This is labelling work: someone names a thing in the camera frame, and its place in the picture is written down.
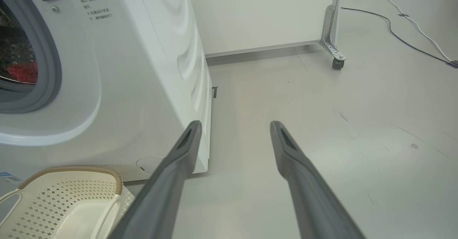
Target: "laundry basket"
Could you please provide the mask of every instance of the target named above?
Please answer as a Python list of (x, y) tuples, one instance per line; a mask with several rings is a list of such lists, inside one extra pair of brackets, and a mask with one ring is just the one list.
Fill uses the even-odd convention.
[(126, 212), (134, 196), (114, 170), (95, 166), (45, 169), (18, 189), (0, 223), (0, 238), (104, 239)]

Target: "black cable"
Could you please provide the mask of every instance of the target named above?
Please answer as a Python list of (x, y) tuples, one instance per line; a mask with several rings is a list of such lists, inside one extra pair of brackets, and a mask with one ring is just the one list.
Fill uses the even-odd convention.
[(385, 18), (386, 20), (388, 20), (388, 28), (389, 28), (391, 34), (393, 34), (398, 40), (404, 42), (405, 45), (408, 45), (409, 47), (413, 48), (414, 50), (418, 50), (418, 51), (420, 51), (421, 53), (426, 54), (426, 55), (428, 55), (428, 56), (430, 56), (430, 57), (432, 57), (432, 58), (435, 58), (435, 59), (437, 59), (437, 60), (439, 60), (439, 61), (442, 61), (442, 62), (444, 62), (444, 63), (448, 63), (448, 61), (442, 60), (442, 59), (440, 59), (440, 58), (438, 58), (438, 57), (436, 57), (436, 56), (431, 55), (430, 53), (426, 53), (426, 52), (424, 52), (423, 50), (420, 50), (420, 49), (418, 49), (418, 48), (416, 48), (416, 47), (410, 45), (409, 43), (405, 42), (403, 39), (399, 38), (399, 36), (397, 36), (396, 34), (394, 34), (394, 32), (391, 30), (391, 21), (390, 21), (390, 19), (388, 19), (387, 17), (385, 17), (385, 16), (383, 16), (383, 15), (375, 14), (375, 13), (372, 13), (372, 12), (360, 10), (360, 9), (347, 9), (347, 10), (365, 12), (365, 13), (368, 13), (368, 14), (373, 14), (373, 15), (380, 16), (380, 17), (382, 17), (382, 18)]

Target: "blue and white label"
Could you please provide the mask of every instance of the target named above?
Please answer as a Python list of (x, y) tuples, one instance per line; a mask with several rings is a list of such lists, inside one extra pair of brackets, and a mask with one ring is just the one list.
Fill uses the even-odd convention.
[(3, 179), (16, 187), (19, 187), (23, 183), (23, 180), (7, 172), (0, 172), (0, 179)]

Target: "white partition panel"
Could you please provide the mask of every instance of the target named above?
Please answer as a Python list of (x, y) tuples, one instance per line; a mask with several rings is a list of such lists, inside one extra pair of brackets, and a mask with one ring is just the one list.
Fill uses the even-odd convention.
[(191, 0), (207, 56), (318, 42), (333, 0)]

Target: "black wheel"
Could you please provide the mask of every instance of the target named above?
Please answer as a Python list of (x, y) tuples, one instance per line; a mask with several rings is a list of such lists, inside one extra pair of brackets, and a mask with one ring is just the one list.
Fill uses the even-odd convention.
[(340, 70), (344, 67), (344, 61), (339, 61), (337, 59), (334, 58), (334, 60), (332, 60), (332, 69), (335, 69), (335, 70)]

